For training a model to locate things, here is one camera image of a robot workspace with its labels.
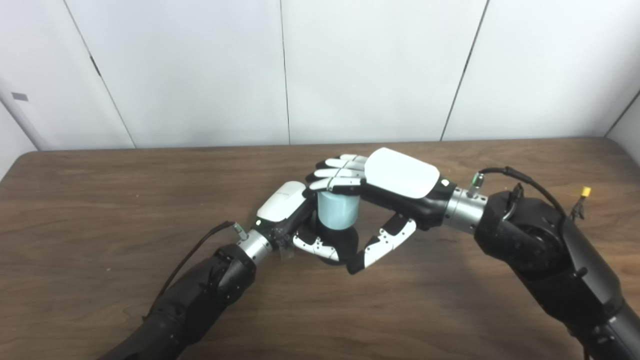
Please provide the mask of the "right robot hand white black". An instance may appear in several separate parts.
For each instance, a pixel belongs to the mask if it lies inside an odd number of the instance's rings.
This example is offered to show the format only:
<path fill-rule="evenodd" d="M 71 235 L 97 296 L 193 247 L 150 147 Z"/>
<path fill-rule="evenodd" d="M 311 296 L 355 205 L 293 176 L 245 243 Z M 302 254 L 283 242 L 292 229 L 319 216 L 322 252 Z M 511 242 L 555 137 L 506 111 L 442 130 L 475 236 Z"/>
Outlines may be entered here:
<path fill-rule="evenodd" d="M 369 156 L 345 153 L 318 162 L 305 180 L 315 193 L 359 196 L 394 213 L 365 248 L 346 262 L 351 275 L 397 249 L 417 230 L 441 226 L 457 191 L 457 185 L 437 167 L 386 147 Z"/>

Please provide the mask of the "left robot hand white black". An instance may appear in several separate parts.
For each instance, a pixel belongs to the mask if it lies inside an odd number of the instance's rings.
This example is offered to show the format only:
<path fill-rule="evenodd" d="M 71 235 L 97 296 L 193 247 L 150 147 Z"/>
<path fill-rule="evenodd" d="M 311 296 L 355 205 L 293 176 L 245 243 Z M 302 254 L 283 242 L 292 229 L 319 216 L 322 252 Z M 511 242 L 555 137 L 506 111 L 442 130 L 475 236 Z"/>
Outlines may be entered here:
<path fill-rule="evenodd" d="M 295 249 L 341 264 L 336 246 L 321 235 L 317 197 L 299 181 L 285 182 L 261 205 L 239 246 L 256 265 L 273 252 L 288 259 Z"/>

